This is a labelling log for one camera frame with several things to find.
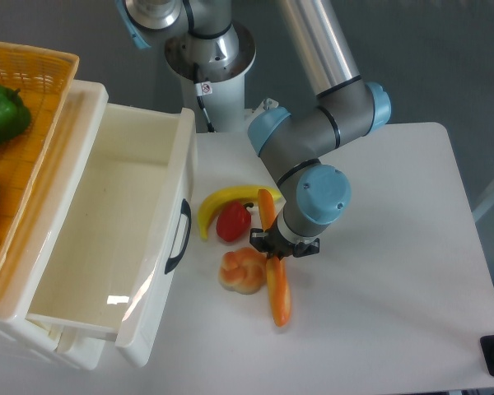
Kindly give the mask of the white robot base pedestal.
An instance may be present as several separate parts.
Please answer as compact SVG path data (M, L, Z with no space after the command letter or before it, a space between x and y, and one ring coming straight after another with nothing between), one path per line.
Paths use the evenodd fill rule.
M190 33L168 39L165 59L178 78L184 107L198 133L242 132L254 111L245 106L245 76L254 64L251 33L239 22L217 37Z

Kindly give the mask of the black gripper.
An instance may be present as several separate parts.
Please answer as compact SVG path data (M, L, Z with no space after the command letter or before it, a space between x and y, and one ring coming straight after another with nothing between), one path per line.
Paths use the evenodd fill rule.
M290 256L303 258L320 251L318 237L296 235L286 223L281 224L280 220L275 220L266 230L251 228L249 243L260 253L266 253L268 258L276 257L280 260Z

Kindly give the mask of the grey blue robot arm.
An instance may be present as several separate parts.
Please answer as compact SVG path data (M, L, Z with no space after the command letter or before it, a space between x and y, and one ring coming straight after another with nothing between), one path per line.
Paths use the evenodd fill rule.
M182 86L199 132L245 129L285 205L250 233L250 243L277 258L319 252L319 235L343 213L351 189L320 157L382 128L391 103L377 83L364 82L328 1L281 1L282 12L315 93L316 108L294 119L283 107L245 115L245 74L256 49L232 17L228 1L119 1L134 44L147 49L165 36L164 54Z

